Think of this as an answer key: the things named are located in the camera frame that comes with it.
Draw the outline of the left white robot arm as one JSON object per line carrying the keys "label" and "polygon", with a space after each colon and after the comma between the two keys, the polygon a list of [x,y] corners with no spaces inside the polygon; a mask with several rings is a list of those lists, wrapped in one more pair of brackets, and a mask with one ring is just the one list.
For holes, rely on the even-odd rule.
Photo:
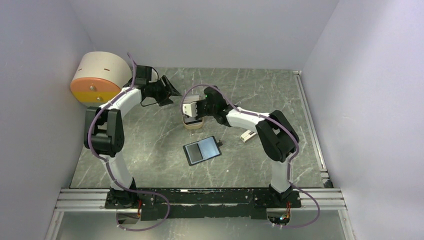
{"label": "left white robot arm", "polygon": [[146,98],[157,105],[173,104],[171,96],[181,93],[166,75],[152,74],[157,70],[150,66],[136,65],[132,78],[120,92],[106,103],[89,107],[85,112],[84,146],[99,159],[110,180],[106,204],[112,207],[132,208],[139,202],[139,194],[123,157],[125,133],[123,117]]}

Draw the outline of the black leather card holder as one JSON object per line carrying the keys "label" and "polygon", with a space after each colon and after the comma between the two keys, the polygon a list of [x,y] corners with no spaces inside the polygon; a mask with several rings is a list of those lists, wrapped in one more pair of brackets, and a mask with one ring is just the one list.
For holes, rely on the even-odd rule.
{"label": "black leather card holder", "polygon": [[193,166],[204,161],[221,156],[220,147],[223,145],[221,140],[216,140],[214,136],[204,138],[186,144],[182,147],[189,166]]}

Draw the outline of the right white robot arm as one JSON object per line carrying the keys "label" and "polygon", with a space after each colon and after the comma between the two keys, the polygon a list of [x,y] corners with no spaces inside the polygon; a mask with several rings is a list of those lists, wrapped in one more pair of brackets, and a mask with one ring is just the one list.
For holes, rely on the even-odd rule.
{"label": "right white robot arm", "polygon": [[242,128],[257,134],[262,148],[271,159],[270,202],[282,207],[293,190],[291,162],[299,154],[299,136],[280,110],[271,113],[246,110],[230,102],[214,85],[206,85],[204,98],[183,103],[187,117],[213,117],[218,124]]}

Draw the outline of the beige wooden card tray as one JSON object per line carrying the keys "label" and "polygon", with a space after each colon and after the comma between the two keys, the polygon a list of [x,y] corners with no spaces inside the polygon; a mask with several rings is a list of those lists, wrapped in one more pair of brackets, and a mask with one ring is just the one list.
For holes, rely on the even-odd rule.
{"label": "beige wooden card tray", "polygon": [[[189,94],[184,98],[184,100],[189,101],[189,100],[202,100],[202,99],[199,94]],[[183,115],[182,120],[183,120],[184,127],[188,130],[200,129],[204,125],[203,118],[187,117]]]}

